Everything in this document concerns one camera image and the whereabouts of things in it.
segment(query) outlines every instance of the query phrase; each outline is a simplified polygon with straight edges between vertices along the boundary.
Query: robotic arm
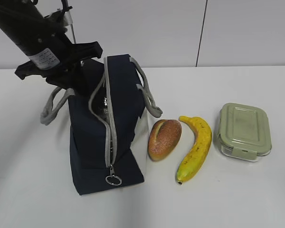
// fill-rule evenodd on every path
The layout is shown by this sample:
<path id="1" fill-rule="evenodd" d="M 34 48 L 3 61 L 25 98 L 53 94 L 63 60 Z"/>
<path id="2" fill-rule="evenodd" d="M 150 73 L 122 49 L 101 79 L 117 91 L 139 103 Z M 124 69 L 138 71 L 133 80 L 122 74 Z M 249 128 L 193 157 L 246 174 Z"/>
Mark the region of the robotic arm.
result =
<path id="1" fill-rule="evenodd" d="M 38 0 L 0 0 L 0 29 L 29 57 L 15 74 L 20 79 L 41 75 L 46 82 L 73 88 L 87 95 L 81 61 L 100 58 L 98 42 L 72 44 L 65 35 L 66 15 L 72 7 L 62 0 L 63 9 L 43 17 L 36 8 Z"/>

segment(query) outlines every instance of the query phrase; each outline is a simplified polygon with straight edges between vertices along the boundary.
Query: glass food container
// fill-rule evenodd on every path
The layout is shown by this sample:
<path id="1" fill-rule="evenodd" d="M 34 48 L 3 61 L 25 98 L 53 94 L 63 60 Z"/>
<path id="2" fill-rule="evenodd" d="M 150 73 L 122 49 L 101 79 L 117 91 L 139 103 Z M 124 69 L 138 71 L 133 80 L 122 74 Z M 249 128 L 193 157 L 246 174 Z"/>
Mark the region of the glass food container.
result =
<path id="1" fill-rule="evenodd" d="M 223 154 L 251 162 L 268 155 L 272 148 L 267 114 L 242 104 L 223 106 L 217 138 Z"/>

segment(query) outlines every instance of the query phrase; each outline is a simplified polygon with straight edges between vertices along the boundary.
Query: bread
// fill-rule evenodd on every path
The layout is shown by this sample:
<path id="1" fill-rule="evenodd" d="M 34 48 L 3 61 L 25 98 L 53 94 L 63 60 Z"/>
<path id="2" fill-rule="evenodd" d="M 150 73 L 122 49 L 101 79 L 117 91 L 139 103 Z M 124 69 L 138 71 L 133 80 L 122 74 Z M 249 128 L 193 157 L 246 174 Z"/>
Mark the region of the bread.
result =
<path id="1" fill-rule="evenodd" d="M 157 121 L 150 134 L 148 153 L 153 161 L 167 157 L 180 140 L 181 125 L 177 120 Z"/>

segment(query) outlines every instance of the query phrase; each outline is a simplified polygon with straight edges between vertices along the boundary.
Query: navy blue bag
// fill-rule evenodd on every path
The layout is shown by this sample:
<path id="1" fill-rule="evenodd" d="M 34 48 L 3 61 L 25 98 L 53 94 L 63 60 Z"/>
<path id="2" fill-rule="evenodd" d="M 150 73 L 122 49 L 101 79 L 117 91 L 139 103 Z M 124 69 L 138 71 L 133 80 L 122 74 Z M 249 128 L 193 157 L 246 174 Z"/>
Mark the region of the navy blue bag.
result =
<path id="1" fill-rule="evenodd" d="M 68 99 L 70 160 L 77 192 L 83 195 L 144 182 L 147 110 L 157 118 L 162 114 L 144 72 L 129 55 L 104 58 L 103 64 L 89 59 L 82 70 L 90 97 L 68 89 L 53 110 L 57 88 L 41 115 L 41 122 L 50 124 Z"/>

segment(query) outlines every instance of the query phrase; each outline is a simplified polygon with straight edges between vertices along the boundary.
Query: yellow banana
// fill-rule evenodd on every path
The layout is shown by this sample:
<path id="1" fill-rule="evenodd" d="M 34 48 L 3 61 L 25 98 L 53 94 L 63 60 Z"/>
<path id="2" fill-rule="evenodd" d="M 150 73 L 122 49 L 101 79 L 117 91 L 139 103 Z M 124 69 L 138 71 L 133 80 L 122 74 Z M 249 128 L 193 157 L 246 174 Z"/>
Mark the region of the yellow banana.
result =
<path id="1" fill-rule="evenodd" d="M 179 120 L 186 123 L 195 134 L 195 143 L 176 173 L 177 182 L 182 184 L 190 180 L 203 165 L 211 145 L 212 132 L 207 122 L 200 117 L 180 116 Z"/>

